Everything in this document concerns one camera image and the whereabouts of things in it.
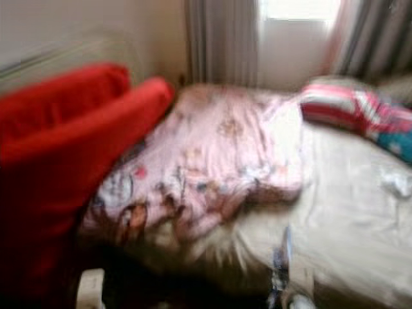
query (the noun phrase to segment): white sheet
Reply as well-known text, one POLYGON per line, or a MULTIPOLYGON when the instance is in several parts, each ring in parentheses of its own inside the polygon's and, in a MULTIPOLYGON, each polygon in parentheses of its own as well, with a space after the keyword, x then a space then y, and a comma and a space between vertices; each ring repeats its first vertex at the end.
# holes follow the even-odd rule
POLYGON ((231 292, 265 292, 273 248, 290 224, 294 254, 314 269, 318 283, 412 308, 412 199, 382 185, 382 171, 410 176, 412 170, 343 131, 306 124, 304 139, 304 191, 292 210, 246 207, 190 244, 179 244, 165 223, 129 251, 159 271, 199 274, 231 292))

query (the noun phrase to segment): pink duvet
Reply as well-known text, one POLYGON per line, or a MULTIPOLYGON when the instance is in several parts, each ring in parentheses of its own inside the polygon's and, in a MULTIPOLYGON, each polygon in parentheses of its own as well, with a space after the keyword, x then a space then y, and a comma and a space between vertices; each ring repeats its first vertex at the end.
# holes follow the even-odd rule
POLYGON ((290 97, 187 88, 100 186, 81 231, 121 243, 173 219, 176 235, 193 239, 244 202, 293 200, 302 184, 301 125, 290 97))

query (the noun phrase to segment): red cushion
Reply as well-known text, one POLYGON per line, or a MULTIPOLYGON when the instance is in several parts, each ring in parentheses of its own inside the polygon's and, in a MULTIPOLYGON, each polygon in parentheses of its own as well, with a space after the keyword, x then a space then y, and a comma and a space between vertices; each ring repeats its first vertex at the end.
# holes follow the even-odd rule
POLYGON ((128 88, 124 68, 95 65, 0 100, 3 293, 52 290, 82 206, 173 97, 162 79, 128 88))

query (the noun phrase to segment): window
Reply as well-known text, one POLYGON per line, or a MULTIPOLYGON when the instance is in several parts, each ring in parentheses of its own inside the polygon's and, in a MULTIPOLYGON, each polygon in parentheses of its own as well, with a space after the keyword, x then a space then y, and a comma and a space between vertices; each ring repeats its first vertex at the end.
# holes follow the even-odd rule
POLYGON ((340 0, 262 0, 267 18, 334 22, 340 0))

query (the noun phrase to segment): grey curtain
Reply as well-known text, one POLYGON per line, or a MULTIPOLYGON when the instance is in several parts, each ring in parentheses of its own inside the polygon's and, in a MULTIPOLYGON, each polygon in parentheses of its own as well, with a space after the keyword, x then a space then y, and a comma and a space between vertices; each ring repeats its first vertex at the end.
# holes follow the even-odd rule
POLYGON ((362 0, 339 74, 374 80, 412 68, 412 0, 362 0))
POLYGON ((256 86, 258 0, 186 0, 193 82, 256 86))

